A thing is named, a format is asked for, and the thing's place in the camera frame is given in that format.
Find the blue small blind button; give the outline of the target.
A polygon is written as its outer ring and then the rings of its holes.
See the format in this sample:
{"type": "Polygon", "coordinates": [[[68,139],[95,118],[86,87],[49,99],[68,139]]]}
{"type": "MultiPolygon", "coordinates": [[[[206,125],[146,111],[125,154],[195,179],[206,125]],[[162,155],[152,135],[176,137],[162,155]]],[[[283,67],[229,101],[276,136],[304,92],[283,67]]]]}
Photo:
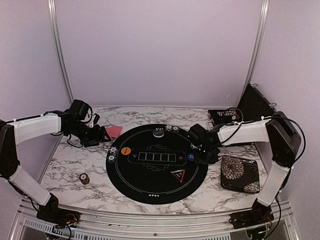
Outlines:
{"type": "Polygon", "coordinates": [[[192,153],[188,154],[187,159],[188,161],[195,163],[195,156],[192,153]]]}

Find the grey chip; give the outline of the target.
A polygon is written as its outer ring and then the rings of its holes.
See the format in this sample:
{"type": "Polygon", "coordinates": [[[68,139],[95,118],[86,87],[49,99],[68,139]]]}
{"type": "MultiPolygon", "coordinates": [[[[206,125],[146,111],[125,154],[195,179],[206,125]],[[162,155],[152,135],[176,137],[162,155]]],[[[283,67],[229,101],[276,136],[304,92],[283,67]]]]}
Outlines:
{"type": "Polygon", "coordinates": [[[172,131],[173,130],[173,126],[172,125],[166,125],[166,130],[167,131],[172,131]]]}
{"type": "Polygon", "coordinates": [[[116,155],[117,152],[118,152],[118,149],[117,149],[115,146],[113,146],[113,147],[111,147],[111,148],[109,149],[109,153],[110,153],[111,155],[116,155]]]}

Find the red triangle all-in marker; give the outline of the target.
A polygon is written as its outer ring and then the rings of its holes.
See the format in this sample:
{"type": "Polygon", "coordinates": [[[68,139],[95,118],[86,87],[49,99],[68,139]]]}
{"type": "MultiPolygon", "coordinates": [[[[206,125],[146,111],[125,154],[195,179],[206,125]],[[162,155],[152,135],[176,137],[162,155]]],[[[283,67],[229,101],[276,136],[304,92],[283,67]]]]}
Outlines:
{"type": "Polygon", "coordinates": [[[185,177],[186,170],[185,169],[179,169],[179,170],[171,171],[170,173],[174,177],[176,177],[180,183],[182,183],[183,180],[184,180],[184,177],[185,177]]]}

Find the black dealer button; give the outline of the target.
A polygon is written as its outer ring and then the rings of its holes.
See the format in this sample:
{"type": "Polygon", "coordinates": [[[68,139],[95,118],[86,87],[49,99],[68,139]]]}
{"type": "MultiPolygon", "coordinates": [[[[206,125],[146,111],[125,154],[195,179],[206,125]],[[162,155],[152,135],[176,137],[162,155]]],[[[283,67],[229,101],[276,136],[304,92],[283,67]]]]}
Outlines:
{"type": "Polygon", "coordinates": [[[155,129],[152,134],[155,138],[162,138],[165,135],[165,131],[163,129],[155,129]]]}

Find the orange big blind button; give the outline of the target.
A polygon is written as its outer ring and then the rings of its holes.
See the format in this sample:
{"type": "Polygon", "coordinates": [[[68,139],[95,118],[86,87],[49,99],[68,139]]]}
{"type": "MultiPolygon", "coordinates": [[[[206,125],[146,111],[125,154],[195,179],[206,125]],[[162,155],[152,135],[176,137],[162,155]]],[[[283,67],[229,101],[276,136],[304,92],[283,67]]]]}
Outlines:
{"type": "Polygon", "coordinates": [[[132,152],[132,150],[129,147],[123,147],[120,152],[122,155],[127,156],[132,152]]]}

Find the red poker chip stack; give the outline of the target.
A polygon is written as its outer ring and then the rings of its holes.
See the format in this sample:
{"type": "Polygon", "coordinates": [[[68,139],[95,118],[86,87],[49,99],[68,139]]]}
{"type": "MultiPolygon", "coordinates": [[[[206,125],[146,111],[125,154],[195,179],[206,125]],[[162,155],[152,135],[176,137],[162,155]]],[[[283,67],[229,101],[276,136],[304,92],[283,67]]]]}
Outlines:
{"type": "Polygon", "coordinates": [[[90,178],[86,173],[81,173],[79,175],[79,180],[83,185],[87,185],[90,183],[90,178]]]}

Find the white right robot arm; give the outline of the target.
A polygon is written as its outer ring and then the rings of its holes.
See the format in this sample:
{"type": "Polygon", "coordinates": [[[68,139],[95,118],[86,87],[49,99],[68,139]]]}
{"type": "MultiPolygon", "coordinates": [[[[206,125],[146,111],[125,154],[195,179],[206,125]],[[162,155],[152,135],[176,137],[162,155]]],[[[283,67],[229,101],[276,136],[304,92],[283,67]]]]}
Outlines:
{"type": "Polygon", "coordinates": [[[267,216],[266,207],[273,203],[307,146],[302,127],[282,111],[256,120],[219,124],[211,130],[197,123],[188,130],[187,135],[197,149],[194,159],[200,164],[216,163],[218,148],[221,147],[249,143],[269,146],[271,165],[267,178],[256,199],[257,206],[247,214],[252,224],[260,223],[267,216]]]}

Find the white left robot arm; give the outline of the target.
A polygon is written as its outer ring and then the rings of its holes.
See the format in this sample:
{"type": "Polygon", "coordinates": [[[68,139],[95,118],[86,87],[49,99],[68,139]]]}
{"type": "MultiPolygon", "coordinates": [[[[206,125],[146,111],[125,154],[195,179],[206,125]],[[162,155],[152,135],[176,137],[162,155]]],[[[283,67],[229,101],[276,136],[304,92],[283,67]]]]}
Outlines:
{"type": "Polygon", "coordinates": [[[21,164],[20,146],[24,149],[31,144],[48,140],[52,136],[76,137],[82,147],[97,146],[109,142],[104,126],[98,125],[99,116],[92,107],[75,99],[66,110],[49,110],[45,113],[14,118],[0,123],[0,176],[12,183],[43,209],[44,215],[53,223],[63,219],[63,211],[50,203],[54,196],[43,188],[34,174],[28,173],[21,164]]]}

